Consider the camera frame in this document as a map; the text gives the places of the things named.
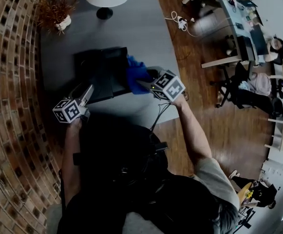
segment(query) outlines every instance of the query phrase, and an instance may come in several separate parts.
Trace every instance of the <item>electrical outlet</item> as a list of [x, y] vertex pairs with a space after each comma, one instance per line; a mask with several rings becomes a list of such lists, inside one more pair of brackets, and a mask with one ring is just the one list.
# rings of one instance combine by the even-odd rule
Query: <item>electrical outlet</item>
[[181, 20], [178, 22], [178, 28], [179, 29], [185, 29], [185, 26], [186, 26], [187, 22], [185, 20]]

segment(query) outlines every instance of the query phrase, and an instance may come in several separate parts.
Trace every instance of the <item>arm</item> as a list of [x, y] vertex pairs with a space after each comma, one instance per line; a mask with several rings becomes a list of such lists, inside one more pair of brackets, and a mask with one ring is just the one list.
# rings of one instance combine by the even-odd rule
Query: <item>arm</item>
[[268, 49], [269, 54], [264, 55], [264, 60], [266, 62], [271, 62], [271, 61], [275, 60], [278, 57], [277, 53], [274, 53], [274, 52], [270, 51], [270, 47], [271, 47], [271, 43], [270, 43], [270, 41], [268, 41], [267, 42], [267, 49]]
[[184, 96], [180, 95], [173, 104], [178, 110], [187, 152], [193, 164], [195, 165], [200, 159], [211, 158], [211, 150], [206, 135]]
[[80, 118], [75, 119], [67, 128], [62, 158], [62, 179], [66, 206], [80, 191], [79, 167], [73, 164], [73, 154], [80, 152], [79, 130], [82, 127]]
[[266, 180], [266, 179], [261, 179], [261, 181], [263, 182], [263, 183], [265, 183], [266, 184], [266, 186], [267, 187], [270, 187], [272, 184], [270, 184], [270, 182], [268, 181], [268, 180]]
[[257, 25], [259, 25], [260, 29], [262, 30], [265, 39], [273, 38], [273, 35], [266, 29], [266, 27], [264, 27], [261, 23], [257, 23]]
[[253, 207], [256, 207], [258, 203], [248, 203], [248, 204], [242, 204], [242, 207], [250, 207], [250, 208], [253, 208]]

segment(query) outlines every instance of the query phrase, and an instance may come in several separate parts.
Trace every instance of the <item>laptop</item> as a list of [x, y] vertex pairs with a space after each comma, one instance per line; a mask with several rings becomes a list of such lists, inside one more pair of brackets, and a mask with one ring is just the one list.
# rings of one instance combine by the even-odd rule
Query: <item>laptop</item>
[[243, 5], [244, 7], [258, 7], [256, 4], [253, 3], [252, 0], [237, 0], [237, 2]]

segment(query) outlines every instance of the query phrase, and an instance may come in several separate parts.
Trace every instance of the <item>sneaker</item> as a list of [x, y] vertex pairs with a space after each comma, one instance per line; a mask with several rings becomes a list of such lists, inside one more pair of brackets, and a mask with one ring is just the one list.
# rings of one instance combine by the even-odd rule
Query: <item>sneaker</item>
[[230, 174], [229, 179], [231, 180], [234, 176], [236, 176], [237, 173], [238, 173], [238, 171], [237, 171], [237, 170], [234, 170], [234, 171]]

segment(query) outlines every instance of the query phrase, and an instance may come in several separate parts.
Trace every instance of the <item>bag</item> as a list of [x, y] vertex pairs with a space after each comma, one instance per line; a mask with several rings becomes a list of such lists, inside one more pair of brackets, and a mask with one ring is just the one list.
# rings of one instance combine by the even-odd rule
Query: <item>bag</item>
[[247, 82], [250, 86], [251, 92], [253, 93], [262, 96], [268, 96], [271, 93], [271, 81], [265, 73], [254, 73]]

